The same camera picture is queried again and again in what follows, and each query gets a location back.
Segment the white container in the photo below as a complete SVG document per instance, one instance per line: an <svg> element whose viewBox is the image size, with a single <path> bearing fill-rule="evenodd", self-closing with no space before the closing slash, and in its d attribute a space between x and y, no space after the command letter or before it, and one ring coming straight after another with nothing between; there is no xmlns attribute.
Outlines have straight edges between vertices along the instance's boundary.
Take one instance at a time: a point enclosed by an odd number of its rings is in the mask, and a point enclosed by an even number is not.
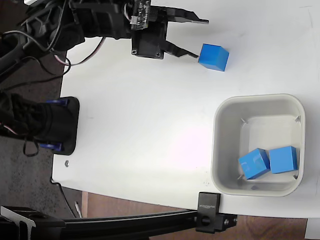
<svg viewBox="0 0 320 240"><path fill-rule="evenodd" d="M300 184L304 173L306 113L289 94L237 96L225 100L214 116L211 177L224 194L283 197ZM271 171L247 180L238 159L256 148L293 146L298 171Z"/></svg>

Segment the white tabletop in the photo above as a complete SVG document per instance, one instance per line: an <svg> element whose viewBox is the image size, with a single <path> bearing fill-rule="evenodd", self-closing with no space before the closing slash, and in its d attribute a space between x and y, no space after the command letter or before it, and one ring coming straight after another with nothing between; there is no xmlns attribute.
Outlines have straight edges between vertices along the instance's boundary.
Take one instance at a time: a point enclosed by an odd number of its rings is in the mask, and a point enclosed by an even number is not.
<svg viewBox="0 0 320 240"><path fill-rule="evenodd" d="M223 195L220 212L320 218L320 1L159 0L195 11L210 24L169 23L167 39L199 54L203 43L230 52L226 72L191 57L131 55L128 39L107 39L71 69L61 96L80 101L77 142L55 155L63 186L151 204L197 209L198 193L218 193L211 179L213 118L232 96L287 93L306 111L303 180L285 197ZM99 38L68 52L86 57Z"/></svg>

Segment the blue cube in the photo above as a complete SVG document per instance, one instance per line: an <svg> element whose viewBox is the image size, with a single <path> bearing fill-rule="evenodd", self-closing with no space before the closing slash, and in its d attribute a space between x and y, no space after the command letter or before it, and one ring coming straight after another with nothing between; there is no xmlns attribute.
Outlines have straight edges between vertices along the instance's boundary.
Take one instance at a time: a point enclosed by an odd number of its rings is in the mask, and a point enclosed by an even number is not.
<svg viewBox="0 0 320 240"><path fill-rule="evenodd" d="M270 171L270 162L265 150L257 148L239 158L246 179L256 179Z"/></svg>
<svg viewBox="0 0 320 240"><path fill-rule="evenodd" d="M293 146L270 150L269 157L273 174L298 170L297 151Z"/></svg>
<svg viewBox="0 0 320 240"><path fill-rule="evenodd" d="M229 52L227 52L223 47L203 44L198 62L207 69L224 72L228 57Z"/></svg>

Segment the wooden floor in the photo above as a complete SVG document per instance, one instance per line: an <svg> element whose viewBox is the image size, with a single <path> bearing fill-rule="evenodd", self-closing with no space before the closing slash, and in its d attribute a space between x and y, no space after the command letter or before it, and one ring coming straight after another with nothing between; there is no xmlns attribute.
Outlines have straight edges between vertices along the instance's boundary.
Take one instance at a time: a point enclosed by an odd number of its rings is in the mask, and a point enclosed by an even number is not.
<svg viewBox="0 0 320 240"><path fill-rule="evenodd" d="M82 213L88 218L141 215L177 208L122 200L96 194L83 194ZM194 229L152 237L153 240L303 240L306 219L239 216L238 224L225 232L199 233Z"/></svg>

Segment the black clamp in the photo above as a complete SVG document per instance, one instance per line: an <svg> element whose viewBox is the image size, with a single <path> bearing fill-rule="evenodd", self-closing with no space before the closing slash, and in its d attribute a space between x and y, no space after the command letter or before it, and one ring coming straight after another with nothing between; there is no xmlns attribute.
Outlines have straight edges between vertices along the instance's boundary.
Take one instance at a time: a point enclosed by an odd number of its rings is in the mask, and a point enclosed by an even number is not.
<svg viewBox="0 0 320 240"><path fill-rule="evenodd" d="M214 234L237 225L237 215L219 213L221 194L200 192L196 217L197 232Z"/></svg>
<svg viewBox="0 0 320 240"><path fill-rule="evenodd" d="M66 227L63 220L28 207L2 206L0 212L19 228L20 240L59 240L62 228Z"/></svg>

